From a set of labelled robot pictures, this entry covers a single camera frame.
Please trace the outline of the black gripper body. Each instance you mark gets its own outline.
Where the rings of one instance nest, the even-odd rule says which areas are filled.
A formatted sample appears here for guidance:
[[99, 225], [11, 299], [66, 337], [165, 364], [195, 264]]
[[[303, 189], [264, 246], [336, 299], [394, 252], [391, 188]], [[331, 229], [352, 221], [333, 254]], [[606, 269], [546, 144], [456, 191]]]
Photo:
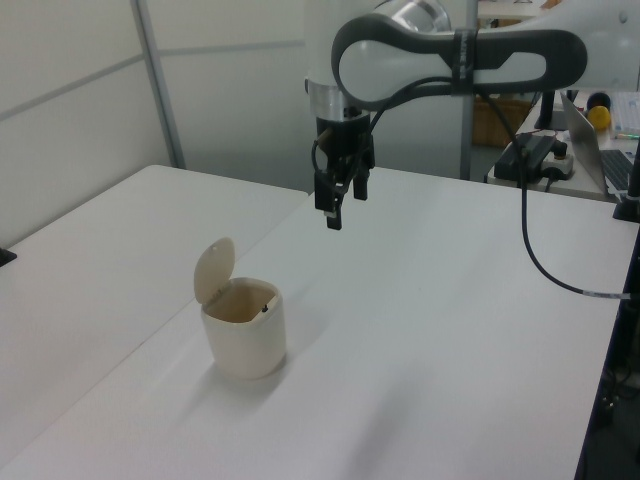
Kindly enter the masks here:
[[316, 143], [322, 152], [322, 171], [349, 171], [360, 160], [364, 168], [375, 166], [373, 137], [368, 113], [346, 120], [316, 119]]

